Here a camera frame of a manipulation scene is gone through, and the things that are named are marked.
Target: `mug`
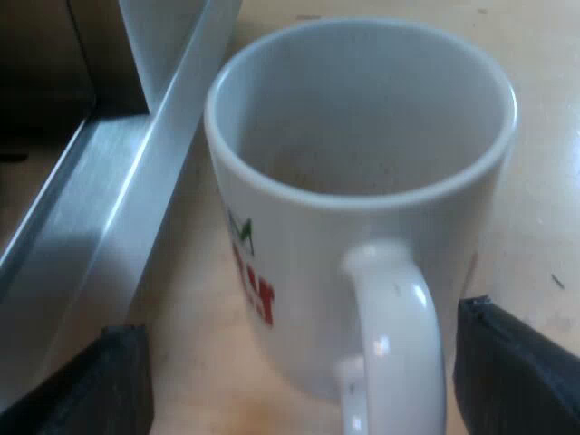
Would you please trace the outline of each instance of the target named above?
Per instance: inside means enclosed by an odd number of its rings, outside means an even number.
[[[311,22],[234,56],[205,128],[270,362],[340,402],[345,434],[444,433],[444,353],[517,130],[501,68],[421,24]]]

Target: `mug handle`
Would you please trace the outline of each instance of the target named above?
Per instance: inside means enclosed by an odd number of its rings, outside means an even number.
[[[439,324],[411,251],[402,243],[371,242],[349,250],[341,266],[354,284],[364,349],[364,358],[336,367],[343,434],[443,435]]]

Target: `printed logo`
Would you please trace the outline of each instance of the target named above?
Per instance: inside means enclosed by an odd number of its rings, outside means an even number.
[[[245,222],[234,215],[231,210],[227,211],[229,226],[232,228],[232,233],[241,242],[242,247],[254,256],[254,241],[252,240],[252,219],[248,218]]]
[[[234,213],[229,210],[227,212],[229,218],[229,225],[232,232],[232,248],[234,250],[234,258],[236,259],[237,269],[239,271],[242,287],[246,300],[255,310],[257,315],[264,321],[268,327],[274,326],[273,304],[274,304],[274,288],[262,276],[256,273],[254,267],[240,254],[240,249],[243,249],[252,257],[254,256],[254,241],[252,240],[252,219],[248,218],[243,223],[238,219]]]

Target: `wooden table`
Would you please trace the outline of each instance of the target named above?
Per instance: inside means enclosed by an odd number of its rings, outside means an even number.
[[[490,294],[580,353],[580,2],[245,0],[233,51],[279,27],[337,15],[432,24],[505,67],[520,136],[468,294]],[[257,350],[220,207],[198,139],[129,317],[150,329],[152,433],[340,434],[338,408],[285,384]],[[449,434],[464,434],[450,396]]]

